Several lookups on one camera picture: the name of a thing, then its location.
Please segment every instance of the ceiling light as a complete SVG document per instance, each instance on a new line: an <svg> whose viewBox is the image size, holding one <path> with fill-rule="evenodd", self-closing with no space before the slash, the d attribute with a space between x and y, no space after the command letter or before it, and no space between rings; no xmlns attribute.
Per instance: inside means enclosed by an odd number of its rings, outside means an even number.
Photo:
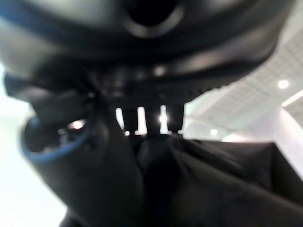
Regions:
<svg viewBox="0 0 303 227"><path fill-rule="evenodd" d="M289 86L289 82L288 80L281 80L279 81L278 86L280 89L286 89Z"/></svg>
<svg viewBox="0 0 303 227"><path fill-rule="evenodd" d="M211 130L210 130L210 134L211 134L212 136L216 136L216 135L218 135L218 130L217 130L217 129L211 129Z"/></svg>
<svg viewBox="0 0 303 227"><path fill-rule="evenodd" d="M295 94L294 96L291 96L289 99L287 99L285 102L283 102L282 107L286 107L286 106L290 105L291 103L297 101L301 97L303 97L303 90L299 91L297 94Z"/></svg>
<svg viewBox="0 0 303 227"><path fill-rule="evenodd" d="M83 128L84 125L85 125L85 120L78 120L78 121L75 121L73 123L70 123L68 128L70 128L70 129L80 129L80 128Z"/></svg>

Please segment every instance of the black cloth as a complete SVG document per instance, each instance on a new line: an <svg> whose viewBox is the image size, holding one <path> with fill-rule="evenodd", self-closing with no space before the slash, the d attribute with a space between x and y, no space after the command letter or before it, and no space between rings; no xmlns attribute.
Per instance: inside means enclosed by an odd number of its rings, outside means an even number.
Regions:
<svg viewBox="0 0 303 227"><path fill-rule="evenodd" d="M274 143L161 136L143 142L138 163L146 226L303 226L303 182Z"/></svg>

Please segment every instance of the circular hole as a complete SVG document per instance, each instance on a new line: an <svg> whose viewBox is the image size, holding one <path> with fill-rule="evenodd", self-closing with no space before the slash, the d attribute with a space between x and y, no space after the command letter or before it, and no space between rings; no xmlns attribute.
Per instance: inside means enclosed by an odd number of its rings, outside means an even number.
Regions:
<svg viewBox="0 0 303 227"><path fill-rule="evenodd" d="M156 26L174 11L178 0L131 0L127 4L130 18L142 26Z"/></svg>

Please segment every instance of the blurry object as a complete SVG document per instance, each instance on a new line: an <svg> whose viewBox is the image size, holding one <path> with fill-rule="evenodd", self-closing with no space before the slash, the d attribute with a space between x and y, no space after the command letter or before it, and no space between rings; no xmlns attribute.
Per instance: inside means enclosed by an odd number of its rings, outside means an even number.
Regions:
<svg viewBox="0 0 303 227"><path fill-rule="evenodd" d="M299 91L295 95L291 96L289 99L287 99L285 102L282 103L282 107L287 107L291 103L297 101L298 99L303 97L303 90Z"/></svg>

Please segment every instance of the ceiling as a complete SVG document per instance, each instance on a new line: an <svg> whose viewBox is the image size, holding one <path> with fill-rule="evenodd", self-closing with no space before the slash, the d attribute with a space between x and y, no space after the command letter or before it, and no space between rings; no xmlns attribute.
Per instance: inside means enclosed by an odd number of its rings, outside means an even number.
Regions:
<svg viewBox="0 0 303 227"><path fill-rule="evenodd" d="M257 70L221 89L210 91L186 108L185 136L222 139L303 89L303 0L297 1L273 56ZM278 88L280 80L289 87ZM303 126L303 99L286 107ZM210 130L217 129L217 135Z"/></svg>

